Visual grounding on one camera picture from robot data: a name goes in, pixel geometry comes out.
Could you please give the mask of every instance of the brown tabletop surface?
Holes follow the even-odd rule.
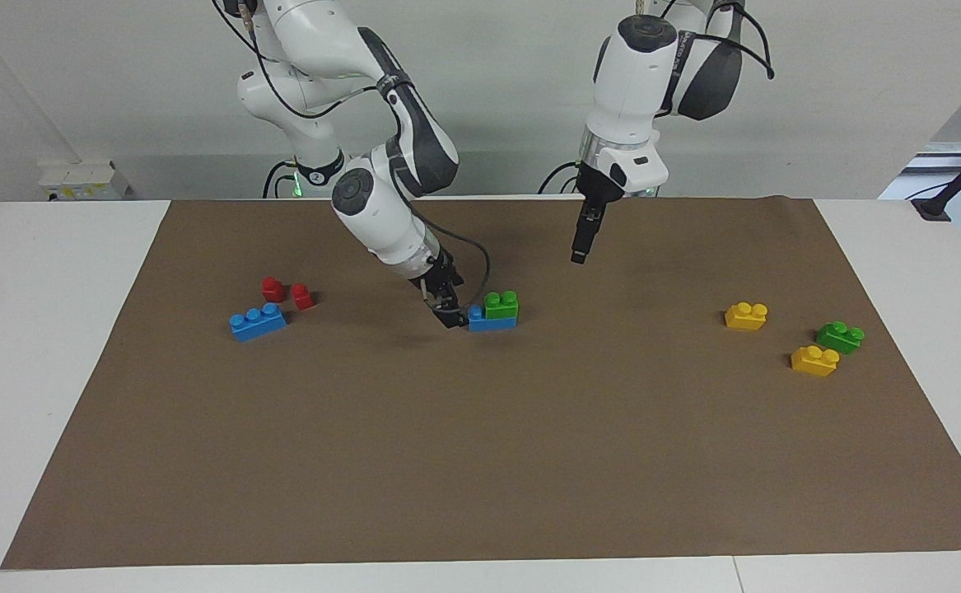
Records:
[[[329,203],[172,203],[3,567],[961,549],[961,458],[809,200],[615,203],[586,266],[578,203],[418,207],[518,328],[444,329]],[[319,304],[240,344],[265,275]],[[830,320],[864,346],[792,371]]]

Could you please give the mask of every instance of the lego block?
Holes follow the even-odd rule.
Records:
[[[469,308],[469,331],[497,331],[517,327],[517,318],[484,319],[480,305]]]
[[[741,301],[725,312],[725,327],[754,331],[766,324],[766,315],[769,315],[766,305],[756,303],[752,306]]]
[[[517,303],[517,293],[506,290],[501,296],[498,292],[489,292],[483,300],[484,319],[510,319],[520,316],[520,304]]]
[[[248,342],[286,327],[286,318],[279,305],[265,303],[262,308],[246,311],[246,315],[232,315],[228,323],[231,324],[231,334],[235,335],[236,340]]]
[[[816,333],[816,343],[842,354],[853,353],[853,350],[860,348],[864,338],[865,333],[860,327],[847,329],[840,320],[829,323]]]
[[[810,375],[829,376],[838,368],[839,356],[835,350],[822,350],[819,346],[803,346],[791,354],[791,368]]]
[[[311,293],[308,292],[306,285],[295,284],[289,287],[289,293],[293,297],[293,304],[296,305],[297,311],[305,311],[307,308],[315,307],[315,301],[311,300]]]
[[[261,294],[268,303],[282,303],[286,300],[286,287],[274,277],[261,281]]]

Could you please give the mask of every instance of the black cable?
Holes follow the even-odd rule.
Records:
[[[936,190],[936,189],[943,188],[943,187],[945,187],[945,185],[951,184],[951,183],[952,183],[952,181],[945,181],[943,184],[931,185],[931,187],[929,187],[929,188],[921,189],[920,191],[917,191],[916,193],[913,193],[913,195],[908,196],[908,198],[905,198],[905,200],[913,199],[913,198],[915,198],[917,195],[920,195],[921,193],[925,193],[925,192],[928,192],[928,191],[931,191],[931,190]]]
[[[667,7],[664,8],[664,14],[661,14],[661,15],[660,15],[660,18],[661,18],[661,19],[667,18],[667,12],[671,12],[671,7],[672,7],[676,2],[677,2],[677,0],[671,0],[671,1],[669,1],[669,3],[667,4]]]
[[[545,179],[545,181],[543,181],[543,184],[539,186],[539,191],[537,193],[542,193],[543,191],[545,191],[545,187],[547,187],[547,185],[549,184],[549,181],[552,181],[554,179],[554,176],[557,175],[557,173],[560,173],[564,169],[569,168],[569,166],[575,166],[575,165],[576,164],[574,161],[570,161],[570,162],[566,162],[566,164],[557,166],[556,169],[549,172],[549,174],[547,175],[547,179]]]
[[[253,49],[253,46],[250,45],[250,42],[246,40],[246,38],[242,35],[242,33],[239,33],[238,27],[235,27],[233,26],[233,24],[231,24],[231,19],[227,18],[227,14],[226,12],[224,12],[223,8],[220,8],[219,5],[217,5],[217,0],[212,0],[212,5],[213,5],[213,8],[217,9],[217,14],[221,16],[221,19],[224,19],[224,22],[227,24],[228,29],[231,29],[231,33],[235,34],[236,37],[242,40],[243,44],[246,44],[247,48]],[[270,63],[276,63],[277,61],[279,61],[267,56],[261,56],[261,58],[269,61]]]
[[[276,173],[279,172],[284,166],[293,166],[292,161],[280,161],[277,162],[275,166],[268,172],[267,179],[264,180],[264,191],[261,192],[261,199],[268,198],[268,191],[272,188],[272,180],[276,177]]]
[[[396,193],[400,196],[400,199],[404,201],[405,205],[408,206],[408,210],[411,210],[411,213],[415,215],[415,217],[418,217],[419,221],[424,222],[424,224],[427,226],[431,226],[432,229],[436,230],[437,232],[446,234],[446,236],[449,236],[451,239],[457,239],[462,241],[462,243],[468,243],[469,245],[479,249],[480,253],[483,253],[483,278],[480,280],[480,286],[477,288],[476,294],[473,295],[472,299],[466,301],[465,305],[459,304],[458,308],[456,309],[441,309],[439,306],[434,306],[427,299],[425,299],[425,296],[422,296],[422,300],[424,301],[425,305],[427,305],[427,307],[432,309],[434,312],[441,312],[442,314],[468,314],[469,305],[472,305],[477,301],[477,299],[480,299],[480,296],[483,295],[484,290],[487,290],[487,281],[491,280],[491,253],[487,252],[487,247],[484,247],[479,240],[469,239],[467,236],[462,236],[461,234],[447,230],[443,228],[443,226],[437,225],[435,222],[430,221],[430,219],[425,217],[424,214],[420,213],[413,206],[413,203],[411,203],[411,200],[408,199],[408,196],[404,195],[404,191],[401,190],[400,184],[398,184],[396,181],[396,173],[391,172],[390,177],[393,180],[393,187],[396,188]]]
[[[758,37],[762,38],[763,52],[765,52],[766,54],[766,68],[769,68],[769,71],[772,72],[773,56],[771,56],[769,53],[769,38],[766,37],[766,30],[762,28],[762,24],[759,24],[758,20],[755,20],[754,16],[751,16],[751,12],[747,12],[746,10],[744,10],[744,4],[740,4],[736,2],[734,2],[733,4],[737,8],[739,8],[739,14],[743,16],[744,19],[747,19],[747,22],[751,23],[751,26],[753,26],[754,29],[758,31]]]
[[[716,35],[707,35],[706,33],[697,33],[696,39],[710,39],[712,41],[720,41],[722,44],[728,44],[729,46],[731,46],[731,48],[739,49],[740,52],[744,52],[748,56],[751,56],[752,58],[754,58],[756,63],[762,64],[763,67],[766,68],[766,78],[769,78],[770,80],[772,80],[777,75],[777,73],[773,71],[773,66],[770,63],[768,63],[767,60],[763,59],[762,56],[759,56],[758,54],[756,54],[754,52],[754,49],[748,48],[747,45],[739,44],[739,42],[733,41],[732,39],[728,39],[725,37],[718,37]]]
[[[569,180],[564,181],[564,185],[560,185],[560,193],[564,193],[564,190],[567,190],[567,184],[570,184],[572,181],[576,181],[576,180],[579,180],[578,175],[574,177],[569,177]]]
[[[296,177],[293,175],[284,175],[282,177],[279,177],[279,179],[276,180],[276,199],[280,199],[282,197],[279,195],[279,184],[282,183],[282,181],[286,181],[286,180],[293,181],[293,183],[296,183]]]

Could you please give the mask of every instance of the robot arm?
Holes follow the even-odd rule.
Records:
[[[396,118],[397,131],[370,153],[348,162],[334,185],[334,212],[378,260],[420,288],[427,303],[428,296],[435,297],[430,307],[445,327],[466,325],[468,316],[455,293],[455,286],[464,280],[454,258],[408,205],[408,196],[425,195],[451,183],[458,171],[458,152],[389,46],[374,31],[356,27],[336,0],[261,0],[254,14],[248,8],[239,5],[247,29],[261,31],[270,22],[277,57],[288,61],[288,70],[273,77],[273,86],[284,100],[291,95],[288,102],[299,101],[306,108],[322,105],[343,96],[338,89],[346,89],[344,79],[374,80]],[[270,101],[278,98],[264,97],[265,90],[254,89],[249,78],[240,83],[240,95],[266,105],[254,111],[244,98],[251,113],[283,128],[299,160],[302,153],[315,153],[312,161],[334,155],[343,158],[340,147],[334,151],[336,140],[329,124],[270,109]],[[337,158],[329,162],[340,166]]]
[[[769,65],[740,45],[744,0],[671,0],[661,14],[628,16],[605,39],[594,72],[594,106],[586,118],[577,187],[583,203],[571,260],[586,261],[604,210],[624,195],[651,195],[669,174],[652,120],[664,115],[706,119],[729,105],[741,54]]]
[[[386,154],[409,193],[420,196],[450,185],[458,171],[454,143],[374,31],[356,27],[336,0],[265,0],[265,5],[276,15],[274,31],[296,68],[319,78],[374,80],[397,123]]]

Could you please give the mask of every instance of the electrical outlet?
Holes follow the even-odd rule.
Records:
[[[111,161],[39,162],[37,183],[44,197],[55,199],[125,199],[131,192],[128,181]]]

